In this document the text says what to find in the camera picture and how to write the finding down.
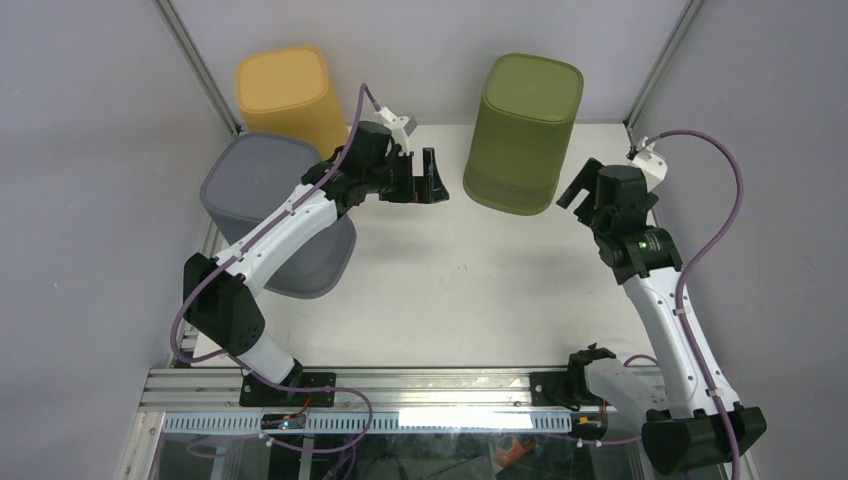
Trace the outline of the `green mesh waste basket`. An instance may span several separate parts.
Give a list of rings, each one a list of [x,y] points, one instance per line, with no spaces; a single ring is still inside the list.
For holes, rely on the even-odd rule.
[[[485,207],[533,216],[553,201],[584,77],[547,57],[509,53],[484,83],[462,185]]]

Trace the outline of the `yellow mesh waste basket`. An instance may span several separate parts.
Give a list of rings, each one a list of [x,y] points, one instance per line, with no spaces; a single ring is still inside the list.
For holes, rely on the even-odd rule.
[[[347,122],[320,49],[302,45],[248,56],[234,83],[248,131],[303,141],[324,158],[346,143]]]

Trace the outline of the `grey mesh waste basket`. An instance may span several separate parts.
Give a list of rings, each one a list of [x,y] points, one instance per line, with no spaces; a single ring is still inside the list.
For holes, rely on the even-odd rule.
[[[267,133],[246,134],[215,162],[201,186],[201,203],[231,244],[276,210],[300,183],[300,177],[321,160],[308,143]],[[341,279],[356,240],[354,223],[343,217],[301,247],[265,288],[299,299],[329,293]]]

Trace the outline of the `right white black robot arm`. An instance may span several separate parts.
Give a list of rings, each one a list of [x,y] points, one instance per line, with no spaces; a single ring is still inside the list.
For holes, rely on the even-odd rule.
[[[639,431],[647,457],[663,475],[728,464],[741,476],[742,455],[766,432],[758,407],[746,407],[712,355],[688,297],[683,262],[671,234],[648,222],[658,197],[645,166],[604,165],[591,158],[557,204],[575,208],[599,256],[635,307],[663,378],[658,391],[607,348],[592,344],[566,366],[530,376],[535,406],[578,411],[607,403]]]

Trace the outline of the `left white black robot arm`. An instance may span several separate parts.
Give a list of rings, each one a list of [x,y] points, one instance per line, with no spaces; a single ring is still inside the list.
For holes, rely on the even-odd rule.
[[[450,197],[434,148],[415,154],[389,127],[362,122],[328,159],[310,163],[289,196],[245,236],[213,256],[186,260],[175,321],[209,338],[277,406],[334,391],[303,382],[302,363],[267,334],[256,298],[286,262],[370,195],[423,205]]]

